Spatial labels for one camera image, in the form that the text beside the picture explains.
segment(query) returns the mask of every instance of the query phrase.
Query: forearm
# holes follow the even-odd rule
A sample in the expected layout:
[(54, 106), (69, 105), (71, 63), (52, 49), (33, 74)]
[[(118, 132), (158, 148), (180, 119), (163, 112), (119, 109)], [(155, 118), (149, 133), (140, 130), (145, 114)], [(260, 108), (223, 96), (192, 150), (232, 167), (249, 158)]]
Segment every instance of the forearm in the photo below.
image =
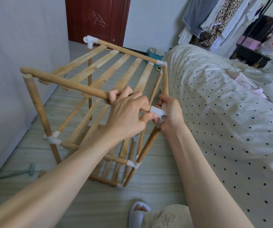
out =
[(166, 134), (195, 227), (253, 227), (206, 161), (187, 126)]
[(0, 227), (54, 227), (115, 142), (101, 133), (2, 204)]

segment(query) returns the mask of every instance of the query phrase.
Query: leopard print garment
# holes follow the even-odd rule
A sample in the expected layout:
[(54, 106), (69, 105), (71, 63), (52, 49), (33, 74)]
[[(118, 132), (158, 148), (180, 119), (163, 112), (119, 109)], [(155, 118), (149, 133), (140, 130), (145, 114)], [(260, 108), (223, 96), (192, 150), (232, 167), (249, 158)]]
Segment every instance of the leopard print garment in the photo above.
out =
[(202, 45), (211, 46), (214, 43), (233, 17), (241, 1), (242, 0), (225, 0), (222, 9), (218, 12), (217, 17), (214, 20), (214, 23), (222, 22), (222, 24), (213, 26), (212, 29), (208, 31), (212, 37), (209, 40), (202, 42)]

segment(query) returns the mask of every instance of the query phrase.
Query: pink box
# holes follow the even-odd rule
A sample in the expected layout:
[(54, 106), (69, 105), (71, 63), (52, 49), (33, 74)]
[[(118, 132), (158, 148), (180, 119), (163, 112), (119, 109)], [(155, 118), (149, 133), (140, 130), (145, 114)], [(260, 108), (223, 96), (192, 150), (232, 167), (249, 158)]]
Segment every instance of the pink box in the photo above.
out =
[[(237, 41), (237, 44), (241, 44), (241, 42), (243, 41), (243, 39), (245, 38), (245, 36), (241, 36), (239, 38), (239, 40)], [(243, 46), (245, 46), (246, 48), (249, 48), (251, 50), (256, 50), (262, 43), (252, 39), (252, 38), (246, 38), (246, 40), (243, 42)]]

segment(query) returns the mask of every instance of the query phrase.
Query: person's left hand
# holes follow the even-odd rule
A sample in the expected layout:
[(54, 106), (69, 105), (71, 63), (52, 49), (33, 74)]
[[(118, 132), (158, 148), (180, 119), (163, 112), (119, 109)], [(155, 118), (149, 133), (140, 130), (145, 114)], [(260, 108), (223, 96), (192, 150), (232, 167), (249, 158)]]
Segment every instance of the person's left hand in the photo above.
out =
[(140, 91), (134, 93), (129, 86), (125, 86), (122, 92), (110, 91), (109, 101), (111, 111), (105, 130), (114, 135), (119, 142), (138, 134), (145, 129), (149, 120), (157, 117), (156, 113), (149, 112), (139, 118), (141, 106), (149, 104), (149, 101)]

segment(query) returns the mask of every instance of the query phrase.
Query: wooden rack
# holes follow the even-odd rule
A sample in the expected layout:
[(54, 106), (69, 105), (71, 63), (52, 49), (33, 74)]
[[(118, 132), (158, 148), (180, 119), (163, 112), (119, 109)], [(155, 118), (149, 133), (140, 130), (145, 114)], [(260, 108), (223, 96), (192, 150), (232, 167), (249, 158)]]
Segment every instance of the wooden rack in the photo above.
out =
[[(51, 147), (52, 153), (54, 155), (54, 158), (57, 164), (61, 163), (62, 161), (57, 149), (57, 145), (61, 145), (64, 148), (69, 150), (67, 155), (68, 157), (72, 153), (74, 153), (76, 150), (78, 150), (80, 145), (87, 143), (87, 140), (94, 134), (96, 130), (104, 127), (104, 125), (100, 124), (100, 121), (109, 106), (108, 104), (104, 104), (100, 113), (91, 123), (92, 125), (91, 126), (87, 125), (89, 120), (92, 120), (92, 114), (94, 110), (98, 107), (98, 105), (100, 104), (101, 99), (108, 101), (108, 92), (100, 90), (99, 88), (128, 60), (129, 57), (134, 56), (136, 57), (136, 59), (133, 62), (133, 64), (128, 68), (128, 70), (123, 74), (121, 79), (113, 87), (114, 89), (122, 90), (125, 87), (125, 85), (128, 83), (128, 81), (130, 80), (130, 78), (132, 77), (132, 75), (138, 68), (139, 64), (142, 62), (142, 60), (145, 60), (145, 61), (148, 61), (148, 64), (144, 72), (142, 73), (142, 76), (139, 79), (138, 84), (136, 85), (134, 89), (134, 91), (143, 92), (154, 64), (161, 63), (161, 61), (158, 61), (156, 59), (147, 57), (145, 55), (136, 53), (128, 49), (124, 49), (122, 47), (113, 45), (111, 43), (108, 43), (99, 39), (97, 40), (97, 43), (100, 45), (99, 47), (95, 49), (89, 49), (89, 53), (86, 53), (85, 55), (68, 63), (67, 65), (58, 68), (52, 73), (46, 73), (46, 72), (36, 70), (33, 68), (28, 68), (28, 67), (21, 67), (21, 72), (23, 73), (25, 84), (27, 86), (30, 97), (33, 101), (33, 104), (36, 108), (38, 117), (42, 123), (45, 134), (47, 137), (55, 138), (55, 141), (56, 141), (54, 142), (55, 144), (52, 143), (51, 140), (49, 141), (50, 141), (50, 147)], [(105, 50), (107, 47), (113, 50), (110, 51), (107, 55), (97, 60), (96, 62), (92, 63), (92, 58), (95, 55), (102, 52), (103, 50)], [(92, 81), (92, 73), (119, 52), (124, 53), (124, 55), (115, 64), (113, 64), (106, 72), (104, 72), (97, 80)], [(66, 73), (70, 72), (71, 70), (83, 64), (86, 61), (88, 61), (88, 67), (84, 69), (82, 72), (78, 73), (77, 75), (72, 77), (70, 80), (63, 78), (63, 76)], [(40, 99), (40, 95), (34, 81), (34, 77), (38, 78), (39, 82), (45, 85), (49, 85), (50, 83), (56, 83), (58, 85), (61, 85), (62, 88), (66, 91), (69, 91), (70, 89), (78, 90), (82, 92), (82, 95), (84, 97), (80, 101), (80, 103), (74, 108), (72, 113), (66, 118), (66, 120), (59, 126), (59, 128), (54, 133), (51, 130), (47, 115), (43, 107), (43, 103)], [(81, 81), (86, 78), (88, 78), (88, 85), (81, 84)], [(161, 79), (163, 79), (162, 92), (163, 94), (168, 95), (168, 76), (167, 76), (166, 65), (164, 65), (161, 68), (161, 71), (157, 76), (157, 80), (149, 100), (150, 105), (152, 104), (153, 98), (155, 96), (155, 93), (157, 91), (157, 88), (159, 86)], [(92, 103), (91, 96), (96, 96), (101, 99), (97, 99), (94, 103)], [(89, 101), (89, 111), (86, 113), (85, 117), (82, 119), (80, 124), (76, 127), (74, 132), (71, 134), (71, 136), (67, 140), (63, 140), (63, 141), (58, 140), (57, 136), (59, 135), (59, 133), (61, 133), (64, 130), (66, 125), (71, 121), (71, 119), (78, 112), (78, 110), (83, 106), (83, 104), (86, 102), (87, 99)], [(142, 108), (141, 110), (148, 112), (150, 111), (150, 107)], [(121, 147), (119, 156), (115, 155), (115, 151), (118, 146), (112, 148), (104, 156), (104, 158), (97, 164), (96, 168), (93, 170), (92, 174), (89, 176), (89, 179), (93, 181), (99, 181), (101, 183), (105, 183), (113, 187), (116, 187), (116, 186), (126, 187), (127, 184), (130, 182), (131, 178), (133, 177), (136, 171), (136, 168), (138, 167), (138, 165), (141, 163), (141, 161), (143, 160), (143, 158), (149, 151), (159, 131), (160, 129), (158, 129), (157, 127), (154, 127), (144, 146), (143, 146), (143, 141), (144, 141), (145, 130), (143, 130), (140, 133), (140, 140), (139, 140), (137, 153), (136, 153), (137, 158), (135, 161), (133, 161), (132, 159), (133, 159), (133, 152), (136, 146), (136, 141), (132, 139), (132, 142), (130, 142), (131, 138), (125, 139), (122, 142), (122, 147)], [(112, 161), (116, 162), (116, 166), (115, 166), (111, 179), (108, 179)], [(132, 169), (130, 170), (130, 166), (127, 165), (127, 163), (130, 164), (131, 161), (135, 164), (134, 165), (135, 168), (132, 167)], [(105, 167), (102, 172), (102, 175), (98, 176), (99, 171), (102, 168), (104, 162), (105, 162)], [(122, 165), (127, 165), (127, 168), (124, 172), (124, 181), (118, 179), (119, 171)]]

